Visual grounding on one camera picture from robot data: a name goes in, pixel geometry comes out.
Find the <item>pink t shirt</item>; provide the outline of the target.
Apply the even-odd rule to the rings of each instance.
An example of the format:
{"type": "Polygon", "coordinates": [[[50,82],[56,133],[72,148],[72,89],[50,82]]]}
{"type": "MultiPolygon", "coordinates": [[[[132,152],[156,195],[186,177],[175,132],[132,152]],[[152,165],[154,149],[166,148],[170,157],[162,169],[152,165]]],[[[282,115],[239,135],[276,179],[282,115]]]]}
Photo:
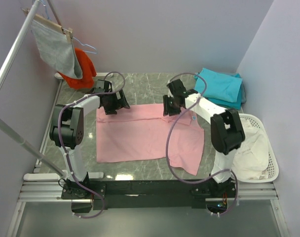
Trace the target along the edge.
{"type": "MultiPolygon", "coordinates": [[[[164,116],[162,104],[132,105],[116,115],[96,111],[97,162],[113,163],[166,157],[166,141],[176,116],[164,116]]],[[[193,112],[176,123],[169,140],[170,165],[196,175],[203,155],[204,130],[193,112]]]]}

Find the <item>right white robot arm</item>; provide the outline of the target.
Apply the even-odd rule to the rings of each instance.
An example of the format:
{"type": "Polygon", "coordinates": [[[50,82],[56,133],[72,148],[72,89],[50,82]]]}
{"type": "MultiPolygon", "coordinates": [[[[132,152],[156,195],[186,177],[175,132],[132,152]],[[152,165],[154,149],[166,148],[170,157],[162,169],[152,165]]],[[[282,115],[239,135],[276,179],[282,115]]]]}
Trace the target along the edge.
{"type": "Polygon", "coordinates": [[[240,148],[245,140],[245,133],[236,109],[225,109],[218,106],[202,96],[194,89],[187,90],[180,79],[170,80],[167,83],[169,90],[167,95],[163,96],[164,115],[176,115],[172,123],[166,141],[166,158],[169,169],[168,157],[169,140],[173,129],[185,114],[190,111],[205,119],[211,126],[211,142],[216,150],[214,166],[208,178],[201,181],[185,181],[177,178],[179,181],[188,184],[198,184],[209,179],[214,182],[209,184],[209,193],[214,197],[220,197],[225,191],[225,181],[231,178],[231,168],[236,150],[240,148]]]}

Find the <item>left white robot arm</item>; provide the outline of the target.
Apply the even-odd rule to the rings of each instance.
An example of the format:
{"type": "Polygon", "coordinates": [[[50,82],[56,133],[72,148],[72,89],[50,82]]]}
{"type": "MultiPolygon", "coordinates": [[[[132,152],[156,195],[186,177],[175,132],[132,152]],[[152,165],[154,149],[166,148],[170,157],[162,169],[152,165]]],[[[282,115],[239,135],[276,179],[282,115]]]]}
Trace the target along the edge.
{"type": "Polygon", "coordinates": [[[123,87],[113,90],[110,81],[99,79],[96,87],[80,99],[67,105],[57,104],[53,110],[49,138],[63,154],[66,179],[78,181],[73,192],[79,198],[86,198],[91,192],[90,185],[85,183],[89,178],[80,152],[84,138],[84,118],[98,108],[102,108],[106,115],[116,115],[117,110],[122,108],[129,109],[123,87]]]}

